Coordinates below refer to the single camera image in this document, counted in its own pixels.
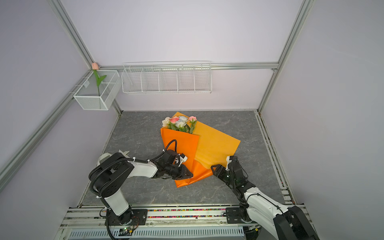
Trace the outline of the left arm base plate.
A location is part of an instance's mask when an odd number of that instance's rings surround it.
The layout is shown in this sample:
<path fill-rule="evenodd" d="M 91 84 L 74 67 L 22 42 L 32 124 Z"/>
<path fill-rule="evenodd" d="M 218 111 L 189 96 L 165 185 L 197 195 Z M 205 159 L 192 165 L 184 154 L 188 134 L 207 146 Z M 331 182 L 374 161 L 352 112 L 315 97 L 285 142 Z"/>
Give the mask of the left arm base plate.
<path fill-rule="evenodd" d="M 116 216 L 116 214 L 110 210 L 107 214 L 106 222 L 108 222 L 109 226 L 143 226 L 146 224 L 147 216 L 147 209 L 128 210 L 121 216 Z"/>

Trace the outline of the light pink rose fake flower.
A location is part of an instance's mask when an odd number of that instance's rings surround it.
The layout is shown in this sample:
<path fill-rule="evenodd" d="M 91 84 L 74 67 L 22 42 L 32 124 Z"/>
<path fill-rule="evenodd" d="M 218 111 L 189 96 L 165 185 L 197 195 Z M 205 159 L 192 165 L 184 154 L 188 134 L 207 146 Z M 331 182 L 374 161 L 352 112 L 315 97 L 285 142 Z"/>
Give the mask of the light pink rose fake flower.
<path fill-rule="evenodd" d="M 189 133 L 192 134 L 196 128 L 197 118 L 194 116 L 189 117 L 189 123 L 190 123 Z"/>

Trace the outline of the white ribbon strip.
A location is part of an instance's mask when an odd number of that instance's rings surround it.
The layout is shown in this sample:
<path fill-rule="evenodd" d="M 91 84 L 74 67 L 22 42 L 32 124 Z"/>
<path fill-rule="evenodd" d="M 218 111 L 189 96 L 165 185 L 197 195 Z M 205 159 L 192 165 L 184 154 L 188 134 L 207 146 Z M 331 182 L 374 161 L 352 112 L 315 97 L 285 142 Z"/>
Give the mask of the white ribbon strip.
<path fill-rule="evenodd" d="M 129 156 L 128 156 L 129 151 L 125 151 L 125 152 L 123 152 L 123 151 L 119 150 L 119 153 L 122 154 L 125 158 L 129 158 Z M 113 155 L 113 154 L 111 154 L 111 153 L 104 153 L 104 154 L 102 154 L 102 155 L 98 158 L 97 166 L 100 165 L 100 164 L 102 164 L 105 160 L 107 160 L 107 159 L 108 159 L 109 157 L 111 157 L 112 155 Z"/>

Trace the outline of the dark pink rose fake flower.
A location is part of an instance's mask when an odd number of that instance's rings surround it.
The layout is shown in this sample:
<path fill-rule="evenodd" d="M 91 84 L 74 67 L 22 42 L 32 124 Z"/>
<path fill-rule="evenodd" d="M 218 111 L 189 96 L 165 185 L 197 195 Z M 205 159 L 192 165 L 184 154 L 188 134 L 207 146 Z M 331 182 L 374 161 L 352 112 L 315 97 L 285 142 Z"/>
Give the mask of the dark pink rose fake flower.
<path fill-rule="evenodd" d="M 179 117 L 173 117 L 173 118 L 171 118 L 170 119 L 170 128 L 172 129 L 172 130 L 177 130 L 177 126 L 176 126 L 176 123 L 179 121 Z"/>

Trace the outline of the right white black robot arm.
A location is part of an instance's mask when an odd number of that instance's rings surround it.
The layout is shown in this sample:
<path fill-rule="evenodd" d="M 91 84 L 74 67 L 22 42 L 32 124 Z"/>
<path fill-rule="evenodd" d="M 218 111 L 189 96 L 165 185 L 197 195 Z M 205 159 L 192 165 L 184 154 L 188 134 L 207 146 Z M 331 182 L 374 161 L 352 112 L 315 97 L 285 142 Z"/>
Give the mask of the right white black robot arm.
<path fill-rule="evenodd" d="M 287 207 L 268 197 L 249 182 L 239 161 L 226 167 L 211 166 L 213 175 L 224 182 L 239 200 L 238 208 L 227 208 L 231 222 L 257 223 L 277 240 L 318 240 L 319 237 L 298 206 Z"/>

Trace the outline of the cream rose fake flower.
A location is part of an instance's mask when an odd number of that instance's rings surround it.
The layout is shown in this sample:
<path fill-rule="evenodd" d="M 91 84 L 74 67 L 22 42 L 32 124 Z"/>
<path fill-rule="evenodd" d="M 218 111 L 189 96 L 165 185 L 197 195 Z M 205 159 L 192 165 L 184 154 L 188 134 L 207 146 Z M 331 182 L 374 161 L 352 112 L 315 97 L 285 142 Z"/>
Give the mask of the cream rose fake flower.
<path fill-rule="evenodd" d="M 170 117 L 166 117 L 166 118 L 162 121 L 163 128 L 169 128 L 170 123 L 171 123 L 171 118 L 170 118 Z"/>

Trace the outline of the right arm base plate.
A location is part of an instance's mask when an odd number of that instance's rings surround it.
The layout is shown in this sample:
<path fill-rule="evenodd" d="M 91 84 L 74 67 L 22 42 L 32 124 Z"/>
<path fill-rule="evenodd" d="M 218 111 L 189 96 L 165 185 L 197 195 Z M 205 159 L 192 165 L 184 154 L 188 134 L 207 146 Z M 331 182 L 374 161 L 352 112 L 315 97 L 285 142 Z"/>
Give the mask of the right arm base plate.
<path fill-rule="evenodd" d="M 226 208 L 224 216 L 228 224 L 248 223 L 251 220 L 243 207 Z"/>

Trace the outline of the white rose fake flower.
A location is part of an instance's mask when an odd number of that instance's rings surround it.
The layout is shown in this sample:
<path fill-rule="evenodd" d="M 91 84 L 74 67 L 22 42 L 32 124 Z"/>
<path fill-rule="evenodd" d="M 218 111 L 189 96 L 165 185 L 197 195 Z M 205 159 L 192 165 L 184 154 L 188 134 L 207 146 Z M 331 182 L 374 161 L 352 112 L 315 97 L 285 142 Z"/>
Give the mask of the white rose fake flower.
<path fill-rule="evenodd" d="M 187 132 L 188 131 L 187 121 L 188 121 L 187 117 L 179 116 L 179 119 L 175 123 L 176 129 L 181 132 Z"/>

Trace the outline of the orange wrapping paper sheet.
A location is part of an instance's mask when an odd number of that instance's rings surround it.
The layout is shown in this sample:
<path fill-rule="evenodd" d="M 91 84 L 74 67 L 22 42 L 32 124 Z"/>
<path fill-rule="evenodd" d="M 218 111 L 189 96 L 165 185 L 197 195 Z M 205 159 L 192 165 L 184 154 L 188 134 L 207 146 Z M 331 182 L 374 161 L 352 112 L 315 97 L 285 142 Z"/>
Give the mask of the orange wrapping paper sheet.
<path fill-rule="evenodd" d="M 173 117 L 185 116 L 177 112 Z M 227 166 L 227 156 L 233 156 L 238 149 L 241 141 L 235 139 L 219 130 L 216 130 L 197 120 L 196 128 L 192 134 L 189 133 L 190 123 L 189 117 L 187 121 L 187 132 L 172 130 L 170 128 L 161 128 L 161 137 L 166 146 L 170 141 L 171 148 L 180 154 L 188 157 L 183 163 L 194 176 L 191 179 L 176 180 L 175 184 L 178 188 L 185 187 L 212 176 L 211 166 L 222 165 Z"/>

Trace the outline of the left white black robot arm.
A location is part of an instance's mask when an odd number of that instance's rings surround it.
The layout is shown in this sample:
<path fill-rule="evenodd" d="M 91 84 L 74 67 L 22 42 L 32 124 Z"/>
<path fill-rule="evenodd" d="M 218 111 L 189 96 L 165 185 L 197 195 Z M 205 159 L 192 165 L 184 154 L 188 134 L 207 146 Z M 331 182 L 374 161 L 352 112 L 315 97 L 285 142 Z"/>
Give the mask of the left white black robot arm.
<path fill-rule="evenodd" d="M 191 179 L 194 175 L 184 164 L 188 157 L 173 150 L 164 150 L 151 160 L 129 158 L 124 153 L 105 153 L 98 159 L 98 165 L 90 172 L 90 191 L 101 199 L 107 208 L 106 222 L 115 225 L 130 225 L 140 217 L 136 216 L 121 190 L 128 178 L 149 179 L 168 176 L 173 180 Z"/>

